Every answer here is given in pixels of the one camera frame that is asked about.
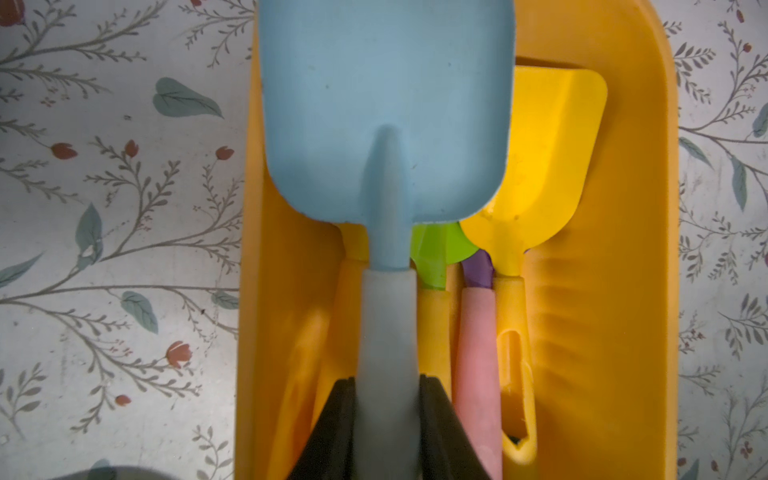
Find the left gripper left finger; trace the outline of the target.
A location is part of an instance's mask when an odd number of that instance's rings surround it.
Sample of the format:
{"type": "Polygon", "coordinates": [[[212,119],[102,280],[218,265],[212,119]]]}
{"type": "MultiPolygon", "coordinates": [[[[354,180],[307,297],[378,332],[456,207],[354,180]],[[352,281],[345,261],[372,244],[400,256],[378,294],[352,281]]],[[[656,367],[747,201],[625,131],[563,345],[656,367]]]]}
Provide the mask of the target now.
{"type": "Polygon", "coordinates": [[[352,478],[355,379],[334,383],[289,480],[352,478]]]}

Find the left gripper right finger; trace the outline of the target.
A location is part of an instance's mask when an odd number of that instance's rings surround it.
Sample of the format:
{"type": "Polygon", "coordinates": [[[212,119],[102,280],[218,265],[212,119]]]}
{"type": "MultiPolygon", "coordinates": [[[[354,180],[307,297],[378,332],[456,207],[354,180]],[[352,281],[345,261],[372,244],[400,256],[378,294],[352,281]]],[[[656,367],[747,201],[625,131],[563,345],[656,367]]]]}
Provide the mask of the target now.
{"type": "Polygon", "coordinates": [[[423,479],[489,479],[437,377],[420,375],[419,417],[423,479]]]}

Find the purple shovel pink handle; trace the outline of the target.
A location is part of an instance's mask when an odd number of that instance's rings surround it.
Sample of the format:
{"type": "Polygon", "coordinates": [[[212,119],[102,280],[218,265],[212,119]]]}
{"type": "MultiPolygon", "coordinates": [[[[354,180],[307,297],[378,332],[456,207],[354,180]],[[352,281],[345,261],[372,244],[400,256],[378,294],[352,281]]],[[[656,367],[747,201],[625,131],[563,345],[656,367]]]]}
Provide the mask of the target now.
{"type": "Polygon", "coordinates": [[[496,343],[494,269],[478,250],[461,262],[464,288],[454,378],[454,406],[491,479],[503,477],[501,394],[496,343]]]}

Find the green trowel yellow handle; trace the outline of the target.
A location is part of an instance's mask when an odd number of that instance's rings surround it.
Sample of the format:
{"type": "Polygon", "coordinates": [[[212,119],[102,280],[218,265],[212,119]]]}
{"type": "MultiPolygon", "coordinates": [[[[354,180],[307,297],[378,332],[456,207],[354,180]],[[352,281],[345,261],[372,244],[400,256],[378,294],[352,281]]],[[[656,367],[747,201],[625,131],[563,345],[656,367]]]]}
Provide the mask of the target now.
{"type": "Polygon", "coordinates": [[[422,374],[440,380],[448,396],[452,395],[452,367],[447,269],[477,250],[458,222],[417,225],[413,229],[411,260],[419,279],[419,369],[422,374]]]}

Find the light blue shovel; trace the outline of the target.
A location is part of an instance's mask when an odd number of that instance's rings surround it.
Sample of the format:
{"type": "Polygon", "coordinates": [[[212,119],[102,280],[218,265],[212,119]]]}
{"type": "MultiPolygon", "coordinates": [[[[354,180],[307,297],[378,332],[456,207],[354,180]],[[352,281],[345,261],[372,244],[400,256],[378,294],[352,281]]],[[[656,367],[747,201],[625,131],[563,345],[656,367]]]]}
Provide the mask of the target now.
{"type": "Polygon", "coordinates": [[[269,174],[298,212],[363,226],[353,472],[421,471],[417,224],[481,210],[506,168],[510,1],[263,1],[269,174]]]}

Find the yellow scoop shovel slotted handle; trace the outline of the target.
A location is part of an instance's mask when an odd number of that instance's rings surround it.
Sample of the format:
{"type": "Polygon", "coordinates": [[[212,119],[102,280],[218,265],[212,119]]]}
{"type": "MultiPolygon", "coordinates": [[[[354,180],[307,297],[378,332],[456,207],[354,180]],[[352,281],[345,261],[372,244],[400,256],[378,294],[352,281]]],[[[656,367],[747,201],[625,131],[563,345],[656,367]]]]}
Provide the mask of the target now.
{"type": "Polygon", "coordinates": [[[518,66],[501,186],[480,211],[461,221],[468,239],[495,269],[505,465],[529,468],[537,457],[533,360],[523,260],[560,232],[579,204],[607,102],[595,71],[518,66]]]}

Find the yellow rake-edged shovel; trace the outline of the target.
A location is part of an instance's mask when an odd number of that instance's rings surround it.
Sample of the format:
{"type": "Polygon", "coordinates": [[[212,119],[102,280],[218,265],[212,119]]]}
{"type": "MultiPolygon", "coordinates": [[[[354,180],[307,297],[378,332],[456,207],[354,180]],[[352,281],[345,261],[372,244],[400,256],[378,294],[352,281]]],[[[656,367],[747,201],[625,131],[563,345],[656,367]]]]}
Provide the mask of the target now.
{"type": "Polygon", "coordinates": [[[284,479],[300,457],[338,380],[355,375],[361,275],[368,262],[365,228],[338,226],[345,250],[331,310],[312,312],[288,358],[288,379],[267,466],[268,479],[284,479]]]}

